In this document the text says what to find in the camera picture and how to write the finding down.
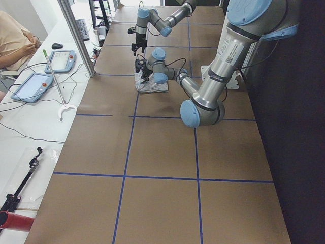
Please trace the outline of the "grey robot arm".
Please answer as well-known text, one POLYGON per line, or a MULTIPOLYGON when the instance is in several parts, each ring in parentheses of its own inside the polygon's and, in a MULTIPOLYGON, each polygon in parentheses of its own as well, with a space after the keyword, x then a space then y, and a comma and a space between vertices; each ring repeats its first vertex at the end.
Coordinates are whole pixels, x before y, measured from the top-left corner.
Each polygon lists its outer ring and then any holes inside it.
POLYGON ((215 59, 207 69, 202 84, 197 84, 183 68, 169 68, 166 52, 156 48, 147 59, 136 60, 135 71, 142 78, 153 77, 158 84, 176 81, 188 94, 180 114, 189 127, 220 122, 225 108, 219 96, 233 73, 242 67, 252 43, 289 38, 297 33, 300 1, 230 1, 215 59))
POLYGON ((193 14, 197 6, 197 1, 183 1, 181 7, 168 16, 166 19, 162 19, 158 15, 157 9, 139 7, 137 13, 137 23, 135 27, 128 29, 128 34, 136 34, 136 41, 132 43, 131 50, 133 55, 136 56, 137 50, 141 48, 141 52, 144 53, 147 47, 147 27, 150 23, 163 37, 167 37, 172 28, 178 24, 185 17, 189 17, 193 14))

